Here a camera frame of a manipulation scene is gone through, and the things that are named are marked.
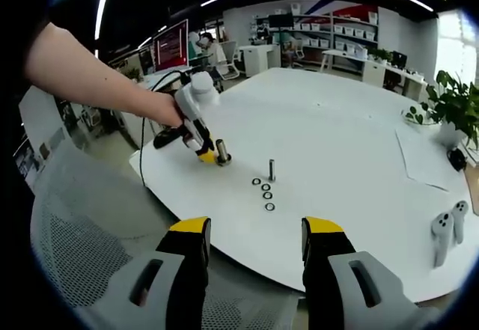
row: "round table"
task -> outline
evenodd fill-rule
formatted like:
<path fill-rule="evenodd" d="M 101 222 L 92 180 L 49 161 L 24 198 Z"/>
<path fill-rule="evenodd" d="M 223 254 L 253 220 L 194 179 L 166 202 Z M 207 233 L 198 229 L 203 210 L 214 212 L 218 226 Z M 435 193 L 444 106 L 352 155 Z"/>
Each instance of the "round table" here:
<path fill-rule="evenodd" d="M 297 290 L 302 285 L 301 219 L 339 224 L 356 251 L 368 251 L 419 302 L 457 289 L 479 249 L 479 218 L 465 219 L 463 244 L 451 244 L 435 269 L 431 221 L 461 200 L 471 206 L 463 173 L 448 191 L 408 178 L 397 131 L 416 133 L 401 110 L 413 100 L 365 83 L 273 68 L 221 95 L 204 110 L 214 138 L 225 140 L 227 167 L 199 162 L 181 140 L 144 148 L 147 186 L 180 219 L 209 216 L 211 244 L 244 266 Z M 271 184 L 275 210 L 264 209 L 259 177 Z M 138 152 L 130 160 L 138 171 Z M 444 167 L 450 167 L 444 159 Z"/>

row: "metal peg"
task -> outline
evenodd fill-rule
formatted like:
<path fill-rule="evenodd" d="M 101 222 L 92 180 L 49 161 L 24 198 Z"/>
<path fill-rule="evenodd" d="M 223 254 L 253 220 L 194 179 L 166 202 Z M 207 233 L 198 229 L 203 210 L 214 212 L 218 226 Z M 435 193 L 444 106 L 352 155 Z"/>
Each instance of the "metal peg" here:
<path fill-rule="evenodd" d="M 230 164 L 231 155 L 226 151 L 225 142 L 222 139 L 216 140 L 216 149 L 218 150 L 216 163 L 221 166 Z"/>
<path fill-rule="evenodd" d="M 276 176 L 275 176 L 275 160 L 274 159 L 270 159 L 269 160 L 269 178 L 268 180 L 270 182 L 274 182 L 276 180 Z"/>

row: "white vr controller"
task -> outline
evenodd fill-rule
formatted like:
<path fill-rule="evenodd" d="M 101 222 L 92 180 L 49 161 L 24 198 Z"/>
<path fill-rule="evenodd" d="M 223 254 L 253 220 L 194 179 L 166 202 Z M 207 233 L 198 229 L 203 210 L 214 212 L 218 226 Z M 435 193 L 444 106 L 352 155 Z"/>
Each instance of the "white vr controller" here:
<path fill-rule="evenodd" d="M 448 247 L 451 243 L 451 236 L 454 229 L 454 237 L 458 244 L 464 240 L 464 215 L 468 211 L 468 205 L 465 201 L 457 203 L 450 212 L 439 214 L 434 218 L 431 225 L 436 245 L 436 258 L 434 266 L 444 264 Z"/>

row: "hand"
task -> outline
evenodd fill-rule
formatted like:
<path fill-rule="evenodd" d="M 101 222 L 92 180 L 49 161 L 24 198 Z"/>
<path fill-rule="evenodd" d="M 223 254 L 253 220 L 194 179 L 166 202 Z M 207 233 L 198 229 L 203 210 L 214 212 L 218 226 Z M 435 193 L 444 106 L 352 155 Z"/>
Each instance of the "hand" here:
<path fill-rule="evenodd" d="M 181 126 L 183 119 L 178 113 L 174 98 L 170 94 L 165 93 L 153 93 L 153 95 L 157 101 L 157 111 L 152 119 L 157 123 L 174 128 Z"/>

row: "human arm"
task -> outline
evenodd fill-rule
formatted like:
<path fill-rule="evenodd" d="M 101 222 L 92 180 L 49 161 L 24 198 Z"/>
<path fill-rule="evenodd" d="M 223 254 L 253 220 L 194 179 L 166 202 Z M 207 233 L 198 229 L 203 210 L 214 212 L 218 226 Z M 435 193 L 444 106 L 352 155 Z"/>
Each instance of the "human arm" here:
<path fill-rule="evenodd" d="M 33 42 L 25 75 L 42 90 L 71 102 L 126 111 L 173 127 L 183 123 L 172 96 L 136 85 L 52 23 Z"/>

